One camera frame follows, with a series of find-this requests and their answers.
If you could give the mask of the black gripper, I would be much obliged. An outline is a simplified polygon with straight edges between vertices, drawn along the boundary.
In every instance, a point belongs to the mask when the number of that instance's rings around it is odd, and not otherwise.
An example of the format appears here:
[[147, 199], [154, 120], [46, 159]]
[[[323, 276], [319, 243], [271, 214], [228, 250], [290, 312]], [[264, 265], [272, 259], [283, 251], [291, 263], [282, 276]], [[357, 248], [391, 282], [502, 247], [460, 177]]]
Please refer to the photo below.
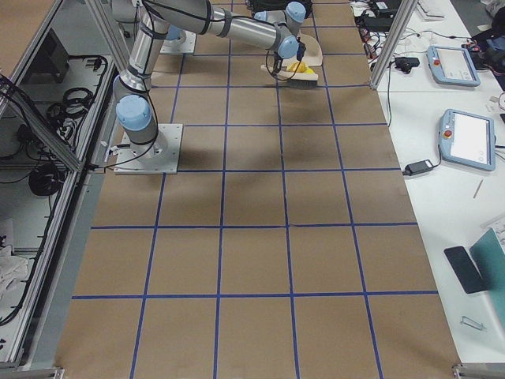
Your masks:
[[305, 44], [296, 36], [287, 36], [282, 40], [279, 46], [274, 50], [273, 71], [280, 71], [282, 62], [285, 59], [295, 58], [296, 65], [299, 66], [304, 58], [306, 51]]

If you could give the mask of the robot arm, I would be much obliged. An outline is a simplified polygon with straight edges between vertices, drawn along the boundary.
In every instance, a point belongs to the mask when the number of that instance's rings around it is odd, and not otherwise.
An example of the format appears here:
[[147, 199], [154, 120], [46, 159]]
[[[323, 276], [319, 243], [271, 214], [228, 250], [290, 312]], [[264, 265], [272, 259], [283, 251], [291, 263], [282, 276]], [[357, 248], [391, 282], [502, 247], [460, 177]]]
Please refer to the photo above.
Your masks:
[[134, 159], [154, 156], [161, 149], [155, 110], [149, 100], [152, 72], [169, 28], [198, 35], [238, 39], [260, 47], [280, 60], [301, 49], [299, 29], [306, 10], [300, 2], [284, 9], [247, 17], [213, 6], [209, 1], [142, 1], [140, 27], [129, 64], [114, 80], [116, 116], [129, 138]]

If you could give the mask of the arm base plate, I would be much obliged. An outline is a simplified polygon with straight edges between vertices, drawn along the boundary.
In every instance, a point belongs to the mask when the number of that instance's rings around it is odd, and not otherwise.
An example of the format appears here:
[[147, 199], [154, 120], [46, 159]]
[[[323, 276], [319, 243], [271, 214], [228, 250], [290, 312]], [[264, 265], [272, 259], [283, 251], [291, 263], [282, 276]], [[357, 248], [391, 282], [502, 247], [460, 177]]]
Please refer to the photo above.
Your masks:
[[159, 124], [157, 139], [152, 147], [131, 144], [126, 132], [122, 143], [127, 148], [118, 151], [118, 164], [113, 166], [117, 174], [176, 174], [183, 134], [182, 124]]
[[182, 29], [170, 31], [160, 50], [162, 55], [193, 54], [196, 46], [196, 34]]

